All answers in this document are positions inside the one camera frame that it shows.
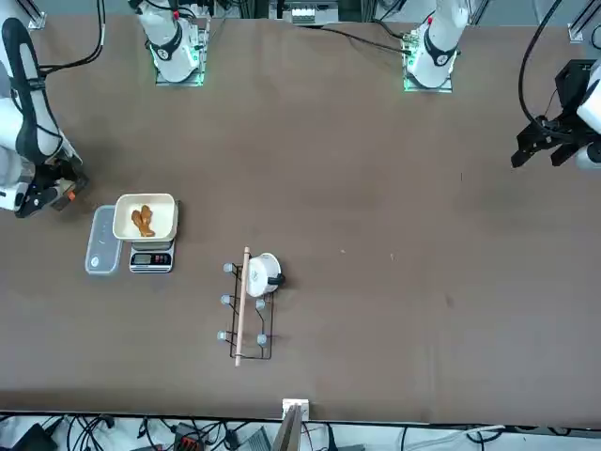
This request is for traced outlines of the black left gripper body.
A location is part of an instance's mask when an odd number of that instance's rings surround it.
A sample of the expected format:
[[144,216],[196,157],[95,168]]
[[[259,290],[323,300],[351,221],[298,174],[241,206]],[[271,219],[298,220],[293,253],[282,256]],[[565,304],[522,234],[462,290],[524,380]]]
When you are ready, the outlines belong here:
[[593,130],[578,116],[577,109],[585,96],[594,63],[593,59],[571,59],[556,75],[561,112],[546,121],[546,126],[553,132],[576,137],[593,134]]

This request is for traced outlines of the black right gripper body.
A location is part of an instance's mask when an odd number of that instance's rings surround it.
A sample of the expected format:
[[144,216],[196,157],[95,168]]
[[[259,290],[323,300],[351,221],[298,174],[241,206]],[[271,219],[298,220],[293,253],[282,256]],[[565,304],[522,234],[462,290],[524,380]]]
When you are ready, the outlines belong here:
[[23,202],[15,210],[16,217],[28,217],[43,209],[52,202],[52,187],[32,182],[25,194]]

